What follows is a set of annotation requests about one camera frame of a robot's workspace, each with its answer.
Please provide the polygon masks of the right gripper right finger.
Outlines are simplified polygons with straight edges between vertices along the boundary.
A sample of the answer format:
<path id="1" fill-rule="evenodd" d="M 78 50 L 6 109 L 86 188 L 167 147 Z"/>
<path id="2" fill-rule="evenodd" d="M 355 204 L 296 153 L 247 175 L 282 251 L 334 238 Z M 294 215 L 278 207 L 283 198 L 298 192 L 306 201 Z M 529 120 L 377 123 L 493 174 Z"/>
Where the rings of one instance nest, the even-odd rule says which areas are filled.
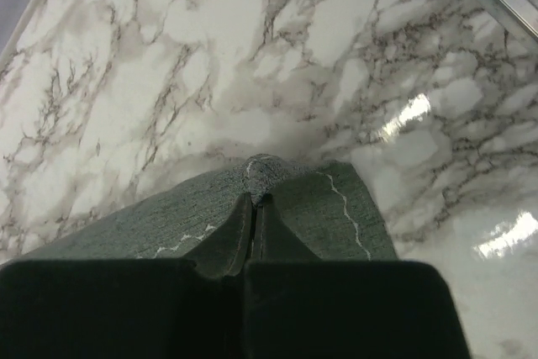
<path id="1" fill-rule="evenodd" d="M 255 209 L 251 227 L 251 259 L 258 261 L 318 261 L 316 256 L 283 222 L 272 195 Z"/>

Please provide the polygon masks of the grey cloth napkin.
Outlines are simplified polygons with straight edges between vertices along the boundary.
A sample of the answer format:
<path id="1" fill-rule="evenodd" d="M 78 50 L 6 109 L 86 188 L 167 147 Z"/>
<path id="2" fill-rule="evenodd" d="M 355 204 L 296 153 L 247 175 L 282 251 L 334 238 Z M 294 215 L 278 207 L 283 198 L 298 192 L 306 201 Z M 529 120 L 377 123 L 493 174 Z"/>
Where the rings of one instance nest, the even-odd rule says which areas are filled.
<path id="1" fill-rule="evenodd" d="M 239 197 L 271 195 L 284 224 L 328 260 L 397 254 L 366 184 L 350 163 L 306 166 L 269 155 L 206 172 L 26 254 L 28 259 L 182 256 L 208 238 Z"/>

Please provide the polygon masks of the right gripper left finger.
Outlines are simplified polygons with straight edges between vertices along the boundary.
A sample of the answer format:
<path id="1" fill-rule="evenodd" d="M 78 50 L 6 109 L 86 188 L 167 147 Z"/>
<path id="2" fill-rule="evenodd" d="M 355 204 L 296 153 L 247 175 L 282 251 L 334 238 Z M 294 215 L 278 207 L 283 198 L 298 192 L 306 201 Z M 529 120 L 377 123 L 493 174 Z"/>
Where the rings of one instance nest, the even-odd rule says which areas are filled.
<path id="1" fill-rule="evenodd" d="M 203 277 L 217 279 L 238 275 L 251 239 L 251 196 L 238 197 L 228 218 L 206 239 L 184 255 Z"/>

